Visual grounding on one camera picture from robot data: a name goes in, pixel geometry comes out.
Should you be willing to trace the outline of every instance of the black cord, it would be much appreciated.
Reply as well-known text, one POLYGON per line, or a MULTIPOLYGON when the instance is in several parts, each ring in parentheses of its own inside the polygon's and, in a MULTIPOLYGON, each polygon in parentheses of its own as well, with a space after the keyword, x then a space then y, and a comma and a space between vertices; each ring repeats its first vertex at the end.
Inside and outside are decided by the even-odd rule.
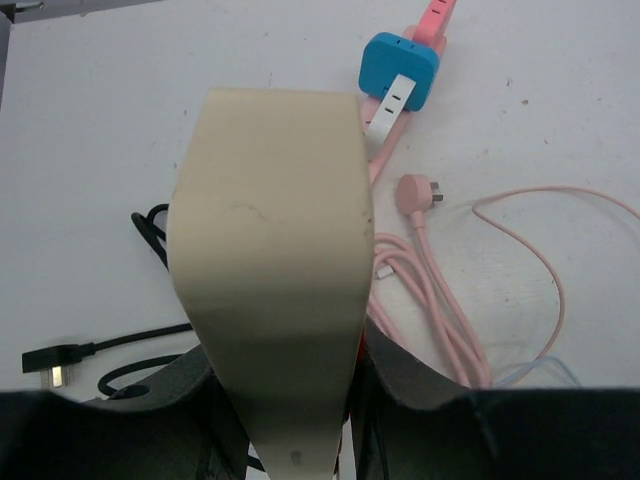
POLYGON ((95 349, 96 352, 99 352, 100 350, 119 347, 120 345, 125 345, 127 343, 139 342, 140 340, 148 340, 150 338, 164 337, 165 335, 174 335, 176 333, 188 332, 190 330, 193 330, 190 323, 180 323, 178 325, 172 325, 171 327, 156 328, 154 330, 132 333, 131 335, 124 335, 111 340, 105 340, 104 342, 98 342, 95 344, 95 349))
POLYGON ((130 363, 129 365, 125 365, 124 367, 116 368, 106 375, 103 375, 102 378, 98 380, 98 390, 100 390, 100 393, 103 393, 104 395, 110 397, 111 395, 116 393, 118 389, 110 386, 109 382, 114 381, 116 378, 129 375, 130 373, 139 372, 140 370, 168 365, 181 356, 182 355, 165 355, 163 357, 148 358, 147 360, 130 363))
POLYGON ((389 463, 387 462, 387 449, 384 444, 384 438, 382 437, 382 430, 380 428, 380 411, 379 407, 375 407, 373 413, 373 434, 376 437, 376 445, 378 446, 378 456, 380 457, 380 467, 382 468, 382 479, 389 480, 389 463))
POLYGON ((160 240, 165 242, 167 240, 167 234, 164 230, 158 227, 155 224, 156 217, 161 212, 166 212, 169 210, 168 203, 161 203, 160 205, 156 205, 145 217, 141 213, 134 212, 131 214, 131 221, 142 235, 142 238, 149 244, 156 255, 160 258, 160 261, 165 266, 165 268, 169 269, 169 263, 167 261, 167 250, 164 248, 160 240))
MULTIPOLYGON (((152 248, 152 250, 156 252, 156 255, 158 255, 158 258, 160 258, 160 261, 165 266, 165 268, 169 270, 169 262, 167 261, 167 250, 164 248, 162 243, 160 243, 160 241, 165 242, 167 240, 167 234, 155 223, 158 214, 167 211, 169 211, 169 204, 161 203, 149 210, 149 213, 147 213, 146 217, 138 212, 132 213, 131 221, 135 225, 136 229, 138 229, 138 232, 140 232, 140 235, 142 235, 142 238, 144 238, 144 240, 152 248)), ((193 330, 193 327, 189 322, 181 323, 172 327, 149 330, 147 332, 142 332, 135 335, 127 335, 125 337, 120 337, 119 339, 102 342, 100 344, 96 344, 96 348, 98 350, 103 350, 103 348, 100 348, 100 346, 103 344, 107 344, 107 346, 104 348, 110 348, 112 346, 115 347, 124 343, 137 342, 138 340, 146 340, 147 338, 161 337, 163 335, 172 335, 174 333, 187 332, 189 330, 193 330)))

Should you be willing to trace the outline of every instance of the pink cord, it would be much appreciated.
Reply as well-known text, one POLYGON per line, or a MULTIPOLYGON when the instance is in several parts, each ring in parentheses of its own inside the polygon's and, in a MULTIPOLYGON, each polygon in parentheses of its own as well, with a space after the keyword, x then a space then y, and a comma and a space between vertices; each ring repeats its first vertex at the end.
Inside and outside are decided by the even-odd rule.
MULTIPOLYGON (((619 206, 620 208, 624 208, 627 212, 629 212, 631 215, 636 217, 638 220, 640 220, 640 212, 638 210, 634 209, 633 207, 631 207, 630 205, 628 205, 628 204, 626 204, 624 202, 621 202, 620 200, 612 197, 611 195, 607 195, 605 193, 600 193, 597 190, 593 190, 591 188, 572 187, 572 186, 568 186, 568 185, 544 185, 544 186, 541 186, 541 187, 519 188, 519 189, 516 189, 516 190, 509 190, 508 192, 498 193, 496 195, 491 195, 489 197, 481 198, 480 200, 476 200, 473 203, 473 205, 471 206, 471 211, 473 212, 473 214, 476 217, 478 217, 480 220, 483 220, 484 222, 488 223, 492 227, 497 228, 501 232, 506 233, 511 238, 513 238, 514 240, 520 242, 522 245, 524 245, 526 248, 528 248, 531 251, 531 253, 533 253, 536 257, 538 257, 538 259, 540 259, 540 261, 544 264, 544 266, 549 271, 549 274, 551 274, 551 277, 555 281, 556 288, 558 289, 558 299, 559 299, 558 320, 556 322, 555 328, 553 329, 553 332, 551 333, 551 337, 547 341, 547 343, 544 346, 544 348, 536 356, 535 359, 537 360, 539 358, 544 357, 549 352, 549 350, 551 350, 551 347, 553 347, 553 344, 555 343, 556 339, 558 338, 558 335, 560 334, 560 330, 562 329, 562 325, 564 324, 565 309, 566 309, 566 298, 565 298, 565 293, 564 293, 564 286, 562 285, 562 282, 560 281, 560 277, 558 275, 558 272, 556 272, 556 270, 551 265, 551 262, 543 255, 543 253, 540 250, 538 250, 528 240, 526 240, 522 236, 518 235, 513 230, 505 227, 504 225, 499 224, 495 220, 490 219, 489 217, 487 217, 486 215, 484 215, 483 213, 480 213, 478 211, 478 207, 481 207, 483 205, 488 205, 488 204, 493 203, 493 202, 497 202, 498 200, 502 200, 503 198, 513 197, 515 195, 520 195, 520 194, 523 194, 523 193, 534 193, 534 192, 584 193, 584 194, 587 194, 587 195, 594 195, 596 197, 600 197, 600 198, 602 198, 604 200, 607 200, 607 201, 609 201, 611 203, 614 203, 617 206, 619 206)), ((514 378, 510 383, 514 384, 514 383, 518 382, 519 380, 524 378, 524 376, 527 375, 527 373, 529 373, 529 372, 523 373, 522 375, 514 378)))
MULTIPOLYGON (((431 207, 431 201, 425 200, 427 198, 426 193, 431 195, 431 190, 430 187, 426 187, 426 185, 429 185, 426 177, 407 175, 401 179, 400 184, 398 185, 398 190, 396 191, 396 203, 398 204, 400 211, 409 216, 411 223, 416 230, 422 258, 416 250, 403 239, 386 233, 377 234, 375 236, 377 246, 375 249, 374 271, 378 271, 378 269, 385 264, 389 265, 405 283, 418 303, 428 311, 429 320, 435 327, 436 334, 443 345, 446 356, 451 362, 458 382, 465 386, 488 388, 492 386, 493 378, 486 354, 466 315, 456 301, 453 292, 447 285, 442 272, 438 268, 433 252, 431 251, 427 241, 423 215, 426 210, 431 207), (382 245, 392 245, 393 247, 383 248, 382 245), (458 321, 458 328, 461 332, 459 332, 457 328, 446 318, 440 308, 434 284, 437 285, 444 297, 444 301, 451 308, 458 321), (475 378, 473 382, 470 381, 470 377, 472 376, 475 378)), ((609 195, 582 187, 542 186, 523 188, 485 197, 473 203, 471 211, 478 218, 506 233, 528 248, 536 257, 538 257, 538 259, 540 259, 555 281, 560 300, 558 320, 549 341, 536 356, 536 359, 545 356, 549 352, 562 329, 566 305, 564 287, 556 270, 553 268, 549 260, 536 247, 514 231, 480 213, 478 208, 482 205, 487 205, 514 195, 544 191, 577 192, 595 195, 624 208, 640 220, 640 212, 629 205, 609 195)), ((380 304, 373 288, 371 289, 369 297, 368 310, 372 319, 389 336, 389 338, 406 348, 404 339, 380 304)), ((528 372, 523 373, 519 377, 514 378, 511 383, 519 381, 527 373, 528 372)))

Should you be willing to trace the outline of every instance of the white cable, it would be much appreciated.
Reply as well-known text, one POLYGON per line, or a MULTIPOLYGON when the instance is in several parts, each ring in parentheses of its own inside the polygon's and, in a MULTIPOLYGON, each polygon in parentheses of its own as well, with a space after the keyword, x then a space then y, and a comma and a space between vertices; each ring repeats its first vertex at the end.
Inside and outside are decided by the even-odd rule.
POLYGON ((546 355, 530 363, 527 363, 524 367, 516 370, 511 375, 503 378, 499 382, 496 382, 495 387, 496 388, 506 387, 515 379, 519 378, 521 375, 530 372, 534 368, 537 368, 546 362, 555 363, 571 379, 571 381, 576 387, 582 387, 582 384, 578 380, 578 377, 575 376, 575 374, 571 371, 571 369, 567 366, 567 364, 564 363, 562 360, 560 360, 558 357, 554 357, 553 355, 546 355))

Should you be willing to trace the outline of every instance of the cream-colored plastic part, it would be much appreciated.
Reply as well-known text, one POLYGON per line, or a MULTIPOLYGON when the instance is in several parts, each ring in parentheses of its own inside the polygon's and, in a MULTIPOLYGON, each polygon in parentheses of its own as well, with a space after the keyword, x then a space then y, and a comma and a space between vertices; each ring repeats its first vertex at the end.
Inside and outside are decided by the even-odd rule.
POLYGON ((373 214, 355 95, 213 90, 169 210, 175 289, 272 480, 330 479, 373 214))

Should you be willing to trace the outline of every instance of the pink cable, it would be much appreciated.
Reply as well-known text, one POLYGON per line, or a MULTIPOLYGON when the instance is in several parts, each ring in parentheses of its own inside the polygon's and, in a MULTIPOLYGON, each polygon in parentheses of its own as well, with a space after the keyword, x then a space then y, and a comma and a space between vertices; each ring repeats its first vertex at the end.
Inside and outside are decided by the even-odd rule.
MULTIPOLYGON (((565 293, 564 293, 564 286, 562 285, 562 282, 560 281, 560 276, 558 275, 558 272, 556 272, 556 270, 551 265, 551 262, 544 256, 544 254, 540 250, 538 250, 528 240, 526 240, 522 236, 518 235, 513 230, 505 227, 504 225, 501 225, 500 223, 496 222, 495 220, 490 219, 489 217, 487 217, 486 215, 484 215, 483 213, 480 213, 478 211, 478 207, 481 207, 482 205, 488 205, 490 203, 497 202, 498 200, 502 200, 502 199, 507 198, 507 197, 513 197, 515 195, 521 195, 523 193, 534 193, 534 192, 584 193, 584 194, 587 194, 587 195, 594 195, 596 197, 602 198, 603 200, 607 200, 607 201, 609 201, 611 203, 614 203, 615 205, 619 206, 620 208, 625 209, 627 212, 629 212, 631 215, 636 217, 638 220, 640 220, 640 212, 638 210, 634 209, 633 207, 631 207, 630 205, 628 205, 628 204, 626 204, 624 202, 621 202, 620 200, 612 197, 611 195, 607 195, 605 193, 600 193, 597 190, 593 190, 591 188, 572 187, 572 186, 568 186, 568 185, 544 185, 544 186, 541 186, 541 187, 519 188, 519 189, 516 189, 516 190, 509 190, 507 192, 498 193, 496 195, 491 195, 489 197, 481 198, 480 200, 476 200, 472 204, 471 211, 473 212, 473 214, 476 217, 478 217, 480 220, 488 223, 492 227, 497 228, 501 232, 506 233, 511 238, 513 238, 517 242, 519 242, 522 245, 524 245, 527 249, 529 249, 529 251, 531 251, 531 253, 533 253, 536 257, 538 257, 538 259, 544 264, 546 269, 549 271, 549 274, 551 274, 551 277, 555 281, 556 288, 558 289, 558 299, 559 299, 559 302, 558 302, 559 303, 559 306, 558 306, 558 320, 556 321, 556 326, 553 329, 553 332, 551 333, 551 337, 549 338, 549 340, 547 341, 547 343, 543 347, 543 349, 540 351, 540 353, 538 353, 538 355, 535 357, 535 360, 537 360, 539 358, 544 357, 549 352, 549 350, 551 350, 551 347, 553 347, 553 344, 555 343, 556 339, 558 338, 558 335, 560 335, 560 330, 562 329, 562 325, 564 324, 565 309, 566 309, 566 298, 565 298, 565 293)), ((527 373, 529 373, 529 372, 528 371, 524 372, 522 375, 514 378, 511 381, 511 384, 516 383, 519 380, 521 380, 522 378, 524 378, 527 375, 527 373)))
MULTIPOLYGON (((562 329, 562 325, 564 323, 565 310, 566 310, 566 298, 564 292, 564 286, 562 285, 562 281, 556 270, 553 268, 549 260, 538 250, 535 246, 533 246, 528 240, 521 237, 514 231, 509 228, 499 224, 498 222, 490 219, 486 215, 480 213, 478 208, 482 205, 487 205, 489 203, 496 202, 498 200, 511 197, 514 195, 520 195, 523 193, 533 193, 533 192, 544 192, 544 191, 558 191, 558 192, 577 192, 584 193, 589 195, 595 195, 604 200, 610 201, 619 207, 625 209, 631 215, 640 220, 640 212, 633 209, 631 206, 611 197, 610 195, 606 195, 600 193, 596 190, 592 190, 589 188, 583 187, 571 187, 571 186, 541 186, 541 187, 532 187, 532 188, 522 188, 518 190, 511 190, 504 193, 499 193, 497 195, 492 195, 489 197, 482 198, 473 203, 471 207, 471 211, 481 220, 487 222, 491 226, 497 228, 498 230, 506 233, 514 240, 520 242, 527 249, 529 249, 547 268, 551 277, 555 281, 556 288, 558 290, 559 297, 559 313, 558 320, 556 322, 556 326, 551 334, 551 337, 547 341, 544 348, 540 351, 540 353, 536 356, 536 359, 542 358, 545 356, 549 350, 552 348, 554 342, 558 338, 560 334, 560 330, 562 329)), ((421 202, 423 205, 418 205, 415 208, 424 209, 426 211, 431 203, 426 202, 423 198, 419 197, 420 192, 415 194, 415 192, 411 191, 409 198, 411 201, 410 205, 418 205, 421 202)), ((411 206, 407 209, 406 205, 402 205, 403 198, 402 196, 398 196, 399 208, 402 211, 403 207, 405 211, 403 213, 407 213, 412 210, 414 207, 411 206)), ((405 283, 408 289, 413 294, 414 298, 420 303, 429 313, 430 320, 433 322, 433 325, 436 329, 436 334, 439 340, 442 342, 444 347, 444 351, 449 358, 453 366, 453 370, 455 372, 456 378, 459 383, 466 386, 471 386, 472 383, 469 381, 470 374, 474 374, 477 379, 475 386, 479 387, 490 387, 492 385, 492 376, 491 369, 486 359, 486 355, 480 342, 473 331, 468 319, 466 318, 462 308, 458 304, 455 299, 455 296, 451 292, 451 289, 447 285, 442 272, 438 268, 435 258, 433 256, 433 252, 431 251, 427 236, 424 231, 424 221, 422 219, 422 213, 420 215, 417 214, 418 210, 411 213, 409 216, 412 220, 412 224, 417 232, 418 243, 420 245, 421 253, 423 258, 420 258, 416 250, 403 239, 390 234, 377 234, 375 237, 376 246, 375 250, 375 260, 374 260, 374 271, 377 271, 382 265, 389 265, 395 273, 398 274, 400 279, 405 283), (381 244, 391 244, 394 248, 382 248, 381 244), (455 329, 455 327, 446 319, 446 316, 442 312, 440 306, 438 305, 437 295, 435 292, 435 288, 433 286, 435 283, 439 290, 441 291, 444 300, 447 305, 450 306, 452 312, 458 320, 459 326, 464 333, 466 339, 463 338, 462 335, 455 329), (471 371, 467 371, 465 368, 465 364, 463 363, 459 353, 461 353, 466 361, 466 364, 472 368, 471 371)), ((370 298, 369 298, 369 314, 373 318, 373 320, 380 326, 383 331, 391 339, 396 341, 398 344, 406 348, 404 339, 402 339, 397 327, 393 325, 393 321, 389 317, 389 315, 384 311, 384 308, 380 304, 378 298, 376 297, 375 291, 371 290, 370 298)), ((523 373, 519 377, 516 377, 512 380, 511 383, 515 383, 522 379, 526 374, 523 373)))

